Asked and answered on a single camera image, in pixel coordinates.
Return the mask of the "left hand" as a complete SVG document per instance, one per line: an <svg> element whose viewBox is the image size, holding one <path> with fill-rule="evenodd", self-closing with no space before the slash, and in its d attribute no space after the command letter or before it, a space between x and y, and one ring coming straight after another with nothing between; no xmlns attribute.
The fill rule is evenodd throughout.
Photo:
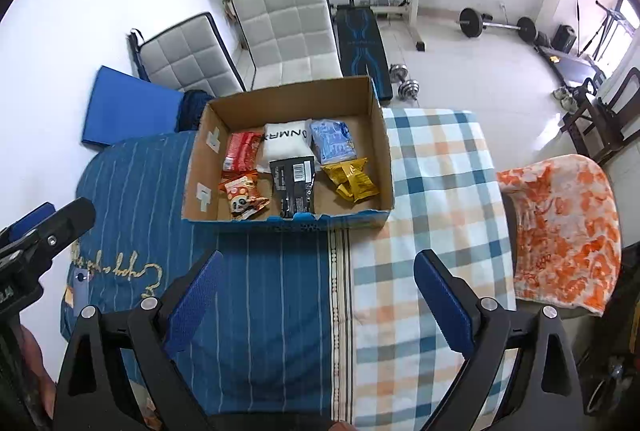
<svg viewBox="0 0 640 431"><path fill-rule="evenodd" d="M14 335L21 351L22 392L29 416L37 430L51 430L56 384L43 365L40 346L34 335L18 324Z"/></svg>

